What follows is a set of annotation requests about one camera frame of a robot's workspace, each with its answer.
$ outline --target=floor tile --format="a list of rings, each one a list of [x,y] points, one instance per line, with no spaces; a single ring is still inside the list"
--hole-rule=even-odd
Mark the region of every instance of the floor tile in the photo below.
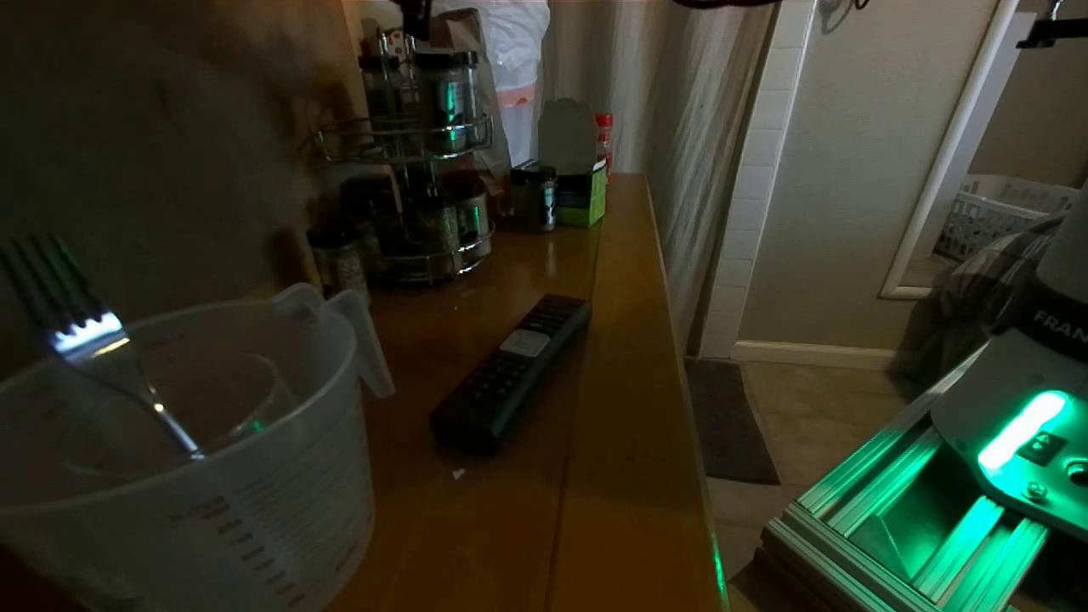
[[[770,515],[909,406],[880,372],[807,365],[743,365],[742,372],[783,483],[706,479],[726,573],[752,563]],[[731,610],[757,605],[743,589],[731,589]]]

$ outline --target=wall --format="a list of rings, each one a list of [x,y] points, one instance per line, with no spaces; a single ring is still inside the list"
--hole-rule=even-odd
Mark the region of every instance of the wall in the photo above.
[[[903,341],[914,301],[877,292],[989,13],[994,0],[873,0],[835,32],[815,24],[742,348]]]
[[[1060,16],[1088,16],[1068,0]],[[971,173],[1082,188],[1088,180],[1088,39],[1023,50],[979,143]]]
[[[341,0],[9,0],[0,239],[57,231],[129,318],[305,279],[302,138],[356,107]],[[0,375],[40,349],[0,282]]]

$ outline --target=black remote control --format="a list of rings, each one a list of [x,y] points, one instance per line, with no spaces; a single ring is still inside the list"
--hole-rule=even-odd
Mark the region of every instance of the black remote control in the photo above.
[[[496,451],[560,349],[587,327],[587,301],[545,297],[514,333],[433,412],[441,441]]]

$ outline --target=countertop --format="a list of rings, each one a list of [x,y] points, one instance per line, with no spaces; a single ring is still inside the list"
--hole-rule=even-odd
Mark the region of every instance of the countertop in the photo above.
[[[591,301],[501,455],[428,412],[545,297]],[[645,180],[612,178],[594,226],[501,231],[480,272],[374,288],[399,393],[368,396],[374,538],[333,612],[724,610],[696,433]],[[64,610],[0,554],[0,610]]]

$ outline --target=plastic measuring pitcher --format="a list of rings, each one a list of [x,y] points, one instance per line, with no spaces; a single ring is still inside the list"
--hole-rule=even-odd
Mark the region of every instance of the plastic measuring pitcher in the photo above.
[[[87,610],[323,610],[374,526],[359,378],[393,390],[365,297],[293,284],[135,324],[131,341],[153,381],[196,386],[189,412],[226,426],[221,444],[156,463],[167,437],[70,367],[36,365],[0,384],[4,547]],[[201,415],[237,396],[251,412]],[[70,470],[70,421],[141,470]]]

